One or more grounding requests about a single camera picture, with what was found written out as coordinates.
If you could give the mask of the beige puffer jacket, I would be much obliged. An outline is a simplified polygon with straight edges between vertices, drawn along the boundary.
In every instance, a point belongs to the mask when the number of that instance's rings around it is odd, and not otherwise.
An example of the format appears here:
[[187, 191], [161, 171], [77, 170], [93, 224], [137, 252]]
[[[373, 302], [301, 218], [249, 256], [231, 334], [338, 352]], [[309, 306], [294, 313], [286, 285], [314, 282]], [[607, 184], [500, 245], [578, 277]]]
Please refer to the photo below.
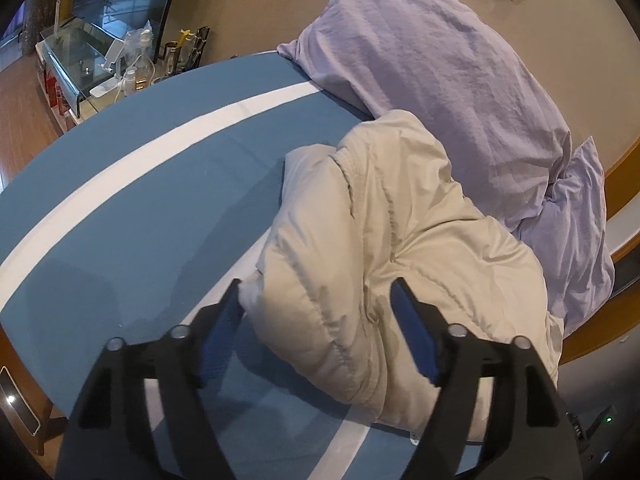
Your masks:
[[394, 317], [398, 278], [477, 337], [527, 337], [558, 371], [564, 324], [538, 259], [464, 196], [442, 144], [405, 110], [286, 155], [281, 206], [239, 296], [259, 340], [299, 375], [418, 434], [438, 391]]

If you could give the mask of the black device green light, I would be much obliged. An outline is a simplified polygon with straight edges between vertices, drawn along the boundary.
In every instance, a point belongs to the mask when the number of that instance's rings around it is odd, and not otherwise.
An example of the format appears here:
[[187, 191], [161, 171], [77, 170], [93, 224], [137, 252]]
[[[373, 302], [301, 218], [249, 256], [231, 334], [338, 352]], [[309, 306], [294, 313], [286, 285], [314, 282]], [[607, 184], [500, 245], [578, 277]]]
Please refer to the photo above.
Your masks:
[[584, 454], [588, 450], [592, 438], [601, 427], [608, 427], [612, 424], [616, 413], [616, 407], [613, 404], [608, 405], [604, 410], [597, 414], [597, 417], [587, 429], [582, 428], [582, 423], [579, 421], [576, 414], [572, 412], [566, 413], [574, 430], [579, 454]]

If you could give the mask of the small lilac pillow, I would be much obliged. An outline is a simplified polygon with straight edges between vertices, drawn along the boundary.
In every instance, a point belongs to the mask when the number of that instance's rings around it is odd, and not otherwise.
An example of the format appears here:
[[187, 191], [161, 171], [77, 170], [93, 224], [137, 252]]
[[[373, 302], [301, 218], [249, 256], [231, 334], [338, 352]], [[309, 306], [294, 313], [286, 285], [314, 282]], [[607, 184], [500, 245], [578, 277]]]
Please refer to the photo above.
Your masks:
[[615, 266], [605, 241], [604, 170], [589, 138], [574, 151], [544, 196], [541, 213], [523, 220], [516, 237], [533, 249], [551, 314], [570, 336], [611, 297]]

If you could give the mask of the blue white striped bedsheet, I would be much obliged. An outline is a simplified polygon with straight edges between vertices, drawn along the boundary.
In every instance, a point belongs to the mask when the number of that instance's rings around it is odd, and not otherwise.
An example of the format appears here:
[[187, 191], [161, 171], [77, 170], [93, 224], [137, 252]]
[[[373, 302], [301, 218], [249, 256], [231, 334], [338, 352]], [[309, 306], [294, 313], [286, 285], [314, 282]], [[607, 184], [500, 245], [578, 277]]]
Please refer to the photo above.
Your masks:
[[[1, 195], [9, 255], [100, 171], [186, 122], [284, 87], [304, 73], [264, 53], [194, 70], [104, 110], [39, 155]], [[366, 114], [314, 92], [241, 119], [126, 185], [74, 226], [2, 302], [1, 323], [53, 404], [70, 413], [104, 344], [162, 336], [182, 322], [266, 232], [285, 155], [337, 144]], [[375, 426], [341, 433], [344, 404], [314, 388], [256, 338], [236, 333], [224, 374], [201, 393], [241, 479], [318, 479], [351, 448], [342, 479], [397, 479], [414, 446]]]

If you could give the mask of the glass-top bedside table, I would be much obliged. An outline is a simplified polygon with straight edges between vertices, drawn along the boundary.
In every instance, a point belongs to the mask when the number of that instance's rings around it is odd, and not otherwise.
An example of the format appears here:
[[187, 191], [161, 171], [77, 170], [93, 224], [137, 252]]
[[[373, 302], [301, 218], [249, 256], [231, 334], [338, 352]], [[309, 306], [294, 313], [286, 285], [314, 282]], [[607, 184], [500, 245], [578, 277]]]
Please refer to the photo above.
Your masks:
[[[136, 31], [130, 30], [120, 39], [96, 25], [72, 18], [58, 28], [49, 27], [41, 33], [37, 52], [44, 76], [53, 81], [64, 114], [76, 125], [141, 91], [128, 87], [132, 80], [127, 80], [126, 75], [131, 38]], [[155, 35], [152, 49], [155, 75], [151, 84], [160, 79]]]

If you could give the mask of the clear plastic bottle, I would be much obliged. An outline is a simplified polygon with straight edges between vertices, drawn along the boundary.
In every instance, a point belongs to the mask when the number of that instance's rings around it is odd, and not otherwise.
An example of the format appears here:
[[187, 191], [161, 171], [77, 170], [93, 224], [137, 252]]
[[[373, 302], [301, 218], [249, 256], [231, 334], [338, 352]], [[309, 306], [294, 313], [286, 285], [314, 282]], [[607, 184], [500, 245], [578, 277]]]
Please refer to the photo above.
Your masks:
[[142, 90], [152, 82], [155, 75], [155, 65], [152, 61], [154, 32], [150, 22], [138, 29], [131, 38], [131, 58], [126, 71], [128, 84], [134, 91]]

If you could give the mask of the dark bottle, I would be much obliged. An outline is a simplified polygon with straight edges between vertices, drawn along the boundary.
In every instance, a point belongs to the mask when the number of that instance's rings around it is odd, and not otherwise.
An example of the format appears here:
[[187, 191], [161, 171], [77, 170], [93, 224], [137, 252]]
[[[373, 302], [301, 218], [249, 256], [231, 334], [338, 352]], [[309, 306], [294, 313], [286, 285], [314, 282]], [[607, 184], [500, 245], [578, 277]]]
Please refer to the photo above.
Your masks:
[[207, 44], [209, 32], [210, 28], [208, 26], [200, 27], [196, 32], [193, 49], [188, 57], [188, 62], [186, 62], [187, 70], [193, 70], [200, 65], [202, 54]]

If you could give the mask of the large lilac pillow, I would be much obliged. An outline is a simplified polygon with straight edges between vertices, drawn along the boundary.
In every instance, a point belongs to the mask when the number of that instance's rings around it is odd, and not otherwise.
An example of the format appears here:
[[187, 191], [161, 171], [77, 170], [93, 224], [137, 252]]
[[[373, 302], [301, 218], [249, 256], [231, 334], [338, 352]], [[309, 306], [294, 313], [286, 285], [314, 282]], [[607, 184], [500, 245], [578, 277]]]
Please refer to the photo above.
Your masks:
[[509, 230], [568, 225], [570, 128], [510, 44], [459, 0], [330, 0], [278, 52], [374, 117], [416, 116], [465, 194]]

